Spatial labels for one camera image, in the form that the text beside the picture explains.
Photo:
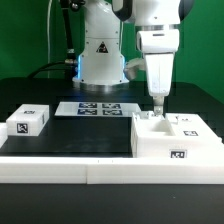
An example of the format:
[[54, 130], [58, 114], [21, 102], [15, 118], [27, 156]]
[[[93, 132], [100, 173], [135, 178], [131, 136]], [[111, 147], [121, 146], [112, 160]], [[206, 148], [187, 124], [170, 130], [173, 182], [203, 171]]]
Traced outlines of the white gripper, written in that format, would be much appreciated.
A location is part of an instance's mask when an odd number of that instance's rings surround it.
[[154, 114], [163, 115], [164, 97], [170, 92], [173, 61], [179, 47], [179, 30], [138, 31], [136, 38], [137, 48], [145, 61]]

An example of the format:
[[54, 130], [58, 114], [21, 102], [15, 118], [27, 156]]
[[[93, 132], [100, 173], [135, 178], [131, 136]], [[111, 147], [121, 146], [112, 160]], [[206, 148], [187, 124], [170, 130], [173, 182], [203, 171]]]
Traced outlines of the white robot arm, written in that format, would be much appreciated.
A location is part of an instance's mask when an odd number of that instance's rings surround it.
[[[86, 0], [84, 50], [78, 57], [73, 84], [109, 92], [146, 72], [154, 113], [163, 113], [169, 95], [173, 61], [179, 47], [177, 26], [194, 0]], [[121, 24], [135, 26], [139, 58], [126, 61], [121, 53]]]

